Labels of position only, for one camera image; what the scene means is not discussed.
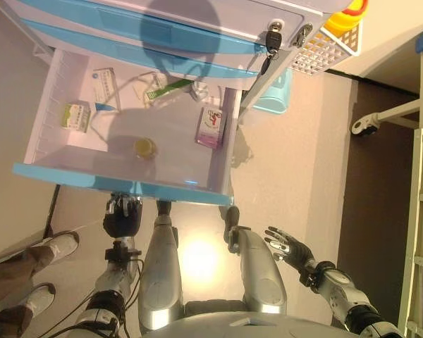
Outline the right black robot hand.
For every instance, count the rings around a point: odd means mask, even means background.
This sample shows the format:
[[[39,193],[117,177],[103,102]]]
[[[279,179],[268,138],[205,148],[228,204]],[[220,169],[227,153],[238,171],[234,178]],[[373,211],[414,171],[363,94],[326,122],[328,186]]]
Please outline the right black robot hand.
[[[264,241],[274,250],[275,261],[284,262],[298,272],[306,270],[309,262],[314,261],[311,249],[287,232],[272,226],[264,232]]]

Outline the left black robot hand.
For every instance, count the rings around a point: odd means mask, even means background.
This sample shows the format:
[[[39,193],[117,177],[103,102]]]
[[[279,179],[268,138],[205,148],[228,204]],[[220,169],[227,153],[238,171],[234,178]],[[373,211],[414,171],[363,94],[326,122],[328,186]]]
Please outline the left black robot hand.
[[[140,229],[141,217],[140,197],[112,193],[106,203],[103,228],[112,238],[134,237]]]

